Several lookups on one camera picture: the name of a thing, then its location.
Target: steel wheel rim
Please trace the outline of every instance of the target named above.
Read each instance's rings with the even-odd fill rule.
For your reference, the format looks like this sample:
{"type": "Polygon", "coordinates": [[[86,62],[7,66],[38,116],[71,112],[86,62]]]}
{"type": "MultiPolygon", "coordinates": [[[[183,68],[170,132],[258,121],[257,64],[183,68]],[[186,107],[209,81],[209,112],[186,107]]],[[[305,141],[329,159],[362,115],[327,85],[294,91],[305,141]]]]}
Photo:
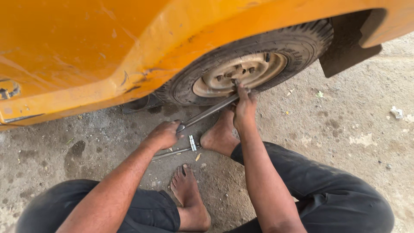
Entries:
{"type": "Polygon", "coordinates": [[[252,89],[276,77],[286,67],[279,53],[256,53],[224,62],[198,78],[193,92],[201,97],[225,97],[234,93],[234,80],[252,89]]]}

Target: person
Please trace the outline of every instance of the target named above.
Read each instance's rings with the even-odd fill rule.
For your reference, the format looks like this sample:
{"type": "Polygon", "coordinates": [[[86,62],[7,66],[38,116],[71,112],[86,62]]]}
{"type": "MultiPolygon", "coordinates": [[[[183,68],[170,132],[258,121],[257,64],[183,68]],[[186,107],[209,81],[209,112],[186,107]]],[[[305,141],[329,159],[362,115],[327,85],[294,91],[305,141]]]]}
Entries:
{"type": "MultiPolygon", "coordinates": [[[[204,149],[244,165],[246,186],[257,217],[230,233],[389,233],[394,216],[388,202],[363,180],[262,142],[255,124],[256,100],[241,85],[236,112],[223,111],[201,138],[204,149]],[[233,126],[240,140],[232,135],[233,126]]],[[[211,218],[192,168],[184,164],[171,189],[137,189],[160,149],[176,143],[179,121],[163,122],[101,182],[71,180],[40,194],[18,220],[18,233],[205,232],[211,218]]]]}

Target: concrete ground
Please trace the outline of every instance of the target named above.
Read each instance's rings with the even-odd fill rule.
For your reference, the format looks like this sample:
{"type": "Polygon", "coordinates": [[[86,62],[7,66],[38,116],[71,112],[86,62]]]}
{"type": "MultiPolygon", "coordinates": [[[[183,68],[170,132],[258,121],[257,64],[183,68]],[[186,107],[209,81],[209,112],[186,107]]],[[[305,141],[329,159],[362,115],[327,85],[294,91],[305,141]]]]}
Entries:
{"type": "MultiPolygon", "coordinates": [[[[414,33],[383,47],[379,56],[330,79],[315,62],[259,94],[256,120],[263,140],[366,180],[389,200],[394,232],[406,233],[414,229],[414,33]],[[390,113],[392,106],[403,110],[403,119],[390,113]]],[[[203,109],[166,105],[122,115],[121,107],[111,107],[0,132],[0,231],[13,232],[24,207],[44,190],[64,180],[101,180],[158,123],[188,119],[203,109]]],[[[198,141],[217,117],[185,134],[198,141]]],[[[188,140],[181,139],[174,150],[187,146],[188,140]]],[[[172,195],[171,176],[183,163],[195,169],[212,216],[209,232],[229,230],[255,216],[243,167],[217,153],[200,150],[152,162],[140,187],[172,195]]]]}

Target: bare foot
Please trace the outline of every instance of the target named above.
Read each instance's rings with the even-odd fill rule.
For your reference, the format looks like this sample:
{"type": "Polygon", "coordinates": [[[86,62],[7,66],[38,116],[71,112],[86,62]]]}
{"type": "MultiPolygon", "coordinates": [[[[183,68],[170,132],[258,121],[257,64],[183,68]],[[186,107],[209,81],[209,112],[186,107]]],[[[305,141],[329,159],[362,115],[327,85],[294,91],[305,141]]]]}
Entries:
{"type": "Polygon", "coordinates": [[[212,150],[222,155],[231,156],[234,148],[240,143],[231,133],[233,131],[234,112],[225,109],[219,120],[201,136],[201,146],[206,150],[212,150]]]}
{"type": "Polygon", "coordinates": [[[184,164],[176,170],[171,182],[171,190],[183,205],[183,208],[178,207],[181,221],[178,231],[207,231],[210,228],[211,218],[201,200],[197,181],[190,166],[184,164]]]}

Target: tire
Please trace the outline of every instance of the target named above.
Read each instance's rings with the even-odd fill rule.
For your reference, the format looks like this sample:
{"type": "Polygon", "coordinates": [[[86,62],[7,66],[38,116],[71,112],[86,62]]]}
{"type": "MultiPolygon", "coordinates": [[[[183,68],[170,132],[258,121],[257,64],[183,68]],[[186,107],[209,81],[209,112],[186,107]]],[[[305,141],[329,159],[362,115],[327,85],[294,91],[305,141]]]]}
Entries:
{"type": "Polygon", "coordinates": [[[329,47],[333,28],[329,19],[273,30],[231,42],[204,54],[156,90],[165,102],[179,105],[213,105],[225,97],[200,97],[192,89],[194,82],[221,63],[248,54],[272,52],[287,58],[286,67],[274,78],[257,86],[256,92],[272,88],[299,73],[329,47]]]}

